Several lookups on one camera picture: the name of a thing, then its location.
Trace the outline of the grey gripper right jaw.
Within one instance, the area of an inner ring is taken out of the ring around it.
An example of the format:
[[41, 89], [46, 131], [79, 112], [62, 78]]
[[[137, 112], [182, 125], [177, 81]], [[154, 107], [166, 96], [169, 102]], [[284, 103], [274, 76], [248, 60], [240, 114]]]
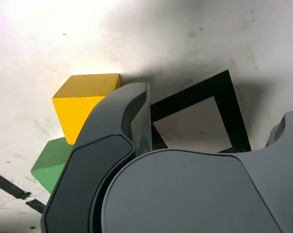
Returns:
[[260, 150], [136, 158], [110, 184], [101, 225], [104, 233], [293, 233], [293, 111]]

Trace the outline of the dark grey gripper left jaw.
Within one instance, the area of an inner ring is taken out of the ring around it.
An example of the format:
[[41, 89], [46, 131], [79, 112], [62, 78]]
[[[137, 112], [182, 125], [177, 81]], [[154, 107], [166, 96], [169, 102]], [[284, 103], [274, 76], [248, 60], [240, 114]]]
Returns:
[[101, 232], [102, 203], [112, 179], [152, 149], [149, 95], [147, 83], [130, 83], [92, 109], [43, 213], [42, 232]]

